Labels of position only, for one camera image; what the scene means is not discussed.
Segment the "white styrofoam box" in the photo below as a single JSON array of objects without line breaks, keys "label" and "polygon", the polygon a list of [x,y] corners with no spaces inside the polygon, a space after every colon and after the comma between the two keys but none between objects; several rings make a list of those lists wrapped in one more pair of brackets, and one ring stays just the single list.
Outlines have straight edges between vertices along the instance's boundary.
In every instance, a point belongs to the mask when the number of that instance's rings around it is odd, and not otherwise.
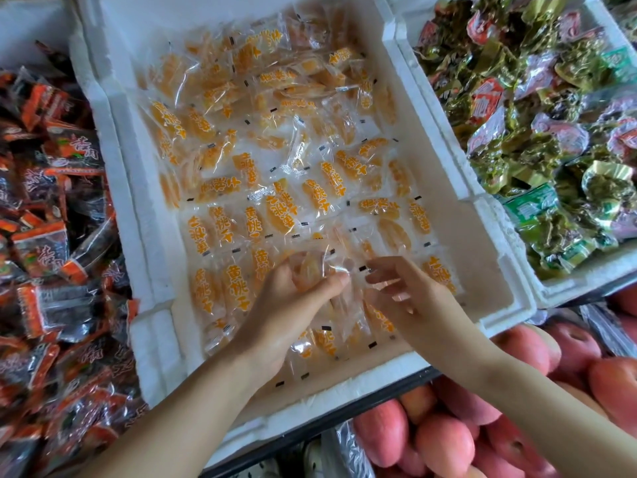
[{"label": "white styrofoam box", "polygon": [[[159,232],[142,234],[144,251],[155,252],[153,268],[172,281],[171,306],[187,372],[204,360],[186,275],[186,255],[178,213],[166,208],[159,184],[155,146],[134,102],[135,62],[159,31],[187,31],[219,22],[258,19],[297,0],[78,0],[98,81],[110,101],[134,212],[153,220]],[[497,225],[492,208],[467,200],[469,189],[451,161],[440,131],[422,100],[409,67],[394,43],[394,18],[386,0],[350,0],[365,51],[379,81],[394,93],[400,117],[393,137],[403,144],[426,207],[450,252],[469,316],[492,335],[523,321],[535,305],[528,283]],[[162,348],[162,336],[156,336]],[[243,410],[209,465],[256,442],[288,432],[326,412],[389,385],[426,366],[400,341],[378,345],[339,362],[330,372],[259,394]]]},{"label": "white styrofoam box", "polygon": [[[156,405],[183,380],[185,371],[180,358],[170,357],[179,356],[170,313],[167,310],[149,312],[157,304],[147,275],[137,218],[109,103],[104,90],[94,78],[80,19],[71,0],[0,0],[0,27],[3,27],[0,67],[50,67],[46,57],[34,44],[35,40],[40,40],[53,49],[71,55],[78,82],[91,102],[105,155],[106,173],[117,211],[126,265],[134,282],[134,293],[141,297],[144,305],[131,328],[141,390],[149,404]],[[157,334],[163,336],[163,346],[170,353],[157,351]],[[140,344],[145,340],[152,342],[152,345]]]},{"label": "white styrofoam box", "polygon": [[[506,234],[506,239],[513,248],[516,258],[520,262],[526,278],[529,280],[537,305],[540,308],[558,306],[575,297],[581,296],[602,285],[614,281],[630,272],[637,270],[637,241],[623,244],[619,250],[607,254],[596,254],[564,279],[540,281],[529,265],[526,258],[524,243],[515,231],[509,216],[501,204],[486,194],[478,183],[474,170],[469,165],[467,157],[458,143],[453,129],[445,115],[442,105],[438,101],[433,88],[418,63],[411,47],[415,46],[420,36],[422,26],[434,17],[434,5],[437,0],[393,0],[392,12],[396,19],[395,39],[402,55],[411,70],[420,93],[426,101],[433,118],[445,140],[444,147],[449,149],[450,159],[458,166],[473,195],[483,195],[488,205],[497,215],[499,224]],[[628,48],[628,54],[633,66],[637,67],[637,52],[627,43],[625,35],[615,23],[601,0],[567,0],[567,9],[579,8],[582,14],[582,31],[594,27],[604,27],[609,40],[609,50],[621,47]]]}]

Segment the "person's left hand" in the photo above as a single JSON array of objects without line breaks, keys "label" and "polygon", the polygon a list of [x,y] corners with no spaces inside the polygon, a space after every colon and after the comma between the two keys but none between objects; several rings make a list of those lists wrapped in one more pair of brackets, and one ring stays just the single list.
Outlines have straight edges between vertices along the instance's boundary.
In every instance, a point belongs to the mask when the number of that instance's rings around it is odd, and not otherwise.
[{"label": "person's left hand", "polygon": [[259,297],[232,341],[239,352],[255,356],[259,370],[264,373],[260,385],[281,370],[290,346],[307,329],[321,306],[338,296],[349,281],[348,273],[337,272],[306,292],[299,292],[292,281],[289,258],[268,273]]}]

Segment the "forearm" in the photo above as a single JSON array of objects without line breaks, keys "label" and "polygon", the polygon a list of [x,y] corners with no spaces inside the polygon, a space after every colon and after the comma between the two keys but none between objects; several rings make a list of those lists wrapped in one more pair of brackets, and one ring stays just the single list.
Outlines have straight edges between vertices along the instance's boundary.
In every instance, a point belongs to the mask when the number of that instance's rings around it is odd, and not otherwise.
[{"label": "forearm", "polygon": [[88,466],[91,478],[195,477],[257,391],[254,362],[229,345]]},{"label": "forearm", "polygon": [[637,476],[637,440],[531,366],[503,354],[472,391],[511,419],[562,476]]}]

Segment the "black metal bar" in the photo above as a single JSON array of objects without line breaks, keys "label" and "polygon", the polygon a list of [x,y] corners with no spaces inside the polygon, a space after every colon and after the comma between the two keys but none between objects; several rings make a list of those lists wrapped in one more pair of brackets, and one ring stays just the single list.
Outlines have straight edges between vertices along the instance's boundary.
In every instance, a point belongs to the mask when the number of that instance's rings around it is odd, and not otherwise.
[{"label": "black metal bar", "polygon": [[408,377],[405,377],[393,384],[387,385],[378,391],[368,394],[361,399],[346,404],[338,409],[324,414],[323,416],[310,421],[296,430],[290,431],[288,434],[279,436],[278,438],[265,443],[257,449],[247,452],[237,458],[232,458],[219,465],[212,466],[203,470],[199,478],[227,478],[234,474],[256,465],[264,459],[273,458],[280,450],[291,447],[299,442],[310,440],[334,426],[347,421],[360,413],[365,412],[373,407],[378,406],[387,400],[400,396],[410,391],[414,387],[437,378],[440,372],[433,367],[425,368]]}]

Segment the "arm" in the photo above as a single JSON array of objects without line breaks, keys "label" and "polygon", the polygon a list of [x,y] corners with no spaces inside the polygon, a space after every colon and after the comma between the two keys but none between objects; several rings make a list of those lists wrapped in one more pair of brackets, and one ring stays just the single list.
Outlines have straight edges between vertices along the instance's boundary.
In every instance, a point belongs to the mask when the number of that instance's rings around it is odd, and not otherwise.
[{"label": "arm", "polygon": [[563,476],[637,476],[637,440],[501,351],[446,287],[402,257],[368,267],[369,283],[398,281],[366,290],[366,299],[430,364],[507,415]]},{"label": "arm", "polygon": [[275,267],[233,341],[90,463],[81,476],[197,476],[252,395],[281,369],[290,345],[348,281],[346,273],[336,273],[300,293],[292,282],[289,261]]}]

